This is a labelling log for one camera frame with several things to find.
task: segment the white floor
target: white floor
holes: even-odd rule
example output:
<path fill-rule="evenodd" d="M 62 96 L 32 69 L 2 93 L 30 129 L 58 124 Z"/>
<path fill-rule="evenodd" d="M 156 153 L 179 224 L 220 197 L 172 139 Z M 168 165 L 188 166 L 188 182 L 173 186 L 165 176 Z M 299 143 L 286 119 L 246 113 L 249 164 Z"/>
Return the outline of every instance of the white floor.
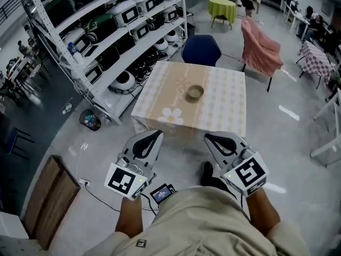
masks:
<path fill-rule="evenodd" d="M 207 4 L 203 2 L 192 9 L 197 33 L 212 34 L 224 54 L 240 60 L 243 51 L 241 19 L 232 25 L 233 30 L 219 21 L 211 29 Z M 238 9 L 238 13 L 243 14 L 243 10 Z M 315 89 L 316 77 L 298 78 L 301 68 L 295 62 L 301 43 L 295 34 L 288 34 L 290 24 L 285 25 L 279 12 L 262 6 L 255 19 L 261 22 L 261 29 L 269 37 L 281 44 L 283 69 L 289 75 L 278 70 L 267 93 L 268 78 L 246 69 L 246 140 L 261 153 L 269 168 L 266 192 L 282 219 L 299 224 L 312 255 L 324 255 L 340 229 L 341 164 L 328 168 L 322 164 L 340 155 L 341 150 L 338 148 L 336 152 L 329 151 L 318 159 L 311 159 L 309 153 L 332 137 L 334 127 L 332 112 L 314 123 L 310 119 L 324 105 L 323 99 L 329 92 L 322 82 L 318 90 Z M 182 61 L 180 53 L 177 52 L 172 60 Z M 222 56 L 217 66 L 241 70 L 243 64 Z M 79 124 L 79 115 L 88 106 L 82 102 L 60 130 L 42 164 L 50 154 L 55 154 L 62 156 L 74 175 L 79 165 L 77 176 L 91 182 L 91 192 L 119 209 L 120 196 L 105 188 L 103 182 L 110 163 L 116 161 L 127 139 L 135 134 L 130 119 L 133 105 L 124 112 L 122 126 L 102 125 L 97 132 L 92 132 Z M 279 109 L 280 106 L 299 118 L 295 115 L 292 118 L 284 112 L 286 109 Z M 201 163 L 206 160 L 212 161 L 208 151 L 185 150 L 166 140 L 155 166 L 158 177 L 144 193 L 149 194 L 163 183 L 171 183 L 178 190 L 197 185 Z M 144 199 L 143 206 L 148 207 Z M 152 212 L 143 211 L 145 227 L 151 224 L 153 217 Z M 82 255 L 114 231 L 117 219 L 117 212 L 82 188 L 56 233 L 51 254 Z"/>

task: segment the plastic bottle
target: plastic bottle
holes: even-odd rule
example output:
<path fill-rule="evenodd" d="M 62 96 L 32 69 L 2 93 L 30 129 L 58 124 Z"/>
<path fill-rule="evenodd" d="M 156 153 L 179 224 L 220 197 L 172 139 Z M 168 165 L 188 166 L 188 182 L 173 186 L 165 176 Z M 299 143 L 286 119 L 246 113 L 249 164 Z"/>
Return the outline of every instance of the plastic bottle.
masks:
<path fill-rule="evenodd" d="M 84 63 L 84 58 L 82 54 L 79 52 L 79 49 L 73 43 L 71 42 L 69 43 L 68 49 L 77 63 Z"/>

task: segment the blue chair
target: blue chair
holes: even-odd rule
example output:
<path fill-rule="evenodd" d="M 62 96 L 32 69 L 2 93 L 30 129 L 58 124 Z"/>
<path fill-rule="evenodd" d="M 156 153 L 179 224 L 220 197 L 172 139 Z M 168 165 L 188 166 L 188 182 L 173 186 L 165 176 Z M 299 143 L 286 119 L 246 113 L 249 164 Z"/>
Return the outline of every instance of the blue chair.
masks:
<path fill-rule="evenodd" d="M 14 149 L 18 149 L 18 150 L 22 151 L 23 153 L 25 152 L 24 149 L 22 149 L 22 148 L 20 148 L 19 146 L 16 145 L 17 140 L 18 140 L 18 138 L 21 138 L 21 139 L 27 140 L 27 141 L 32 142 L 32 143 L 35 143 L 35 141 L 33 141 L 31 139 L 28 139 L 26 137 L 23 137 L 21 134 L 24 134 L 24 135 L 26 135 L 28 137 L 31 137 L 30 134 L 25 133 L 23 131 L 20 131 L 17 128 L 13 128 L 11 133 L 10 133 L 10 135 L 9 135 L 9 137 L 8 137 L 8 139 L 7 139 L 7 142 L 2 145 L 2 148 L 5 151 L 5 153 L 8 154 L 8 155 L 14 154 L 16 156 L 20 156 L 21 158 L 28 160 L 28 157 L 26 157 L 26 156 L 24 156 L 22 154 L 17 153 L 16 151 L 14 151 Z"/>
<path fill-rule="evenodd" d="M 222 52 L 211 35 L 190 36 L 182 50 L 182 59 L 195 65 L 215 66 Z"/>

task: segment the green table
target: green table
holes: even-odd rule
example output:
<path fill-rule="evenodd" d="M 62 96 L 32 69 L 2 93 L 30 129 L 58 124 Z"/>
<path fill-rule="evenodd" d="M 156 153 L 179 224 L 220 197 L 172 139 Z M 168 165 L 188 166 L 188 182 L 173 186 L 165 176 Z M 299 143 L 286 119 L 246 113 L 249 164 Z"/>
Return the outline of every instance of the green table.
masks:
<path fill-rule="evenodd" d="M 209 0 L 208 12 L 212 16 L 212 27 L 215 19 L 229 21 L 232 29 L 232 24 L 237 18 L 237 6 L 234 2 L 228 0 Z"/>

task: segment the power outlet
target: power outlet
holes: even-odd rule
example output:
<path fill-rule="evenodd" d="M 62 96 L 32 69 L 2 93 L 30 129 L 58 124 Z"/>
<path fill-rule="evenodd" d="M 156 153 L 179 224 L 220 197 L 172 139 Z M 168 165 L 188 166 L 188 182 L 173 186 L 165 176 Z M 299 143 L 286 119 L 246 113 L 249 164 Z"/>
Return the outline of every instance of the power outlet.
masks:
<path fill-rule="evenodd" d="M 90 181 L 89 180 L 86 180 L 86 179 L 83 179 L 83 178 L 78 178 L 78 183 L 81 185 L 81 186 L 84 186 L 85 183 L 87 182 L 87 186 L 90 186 Z"/>

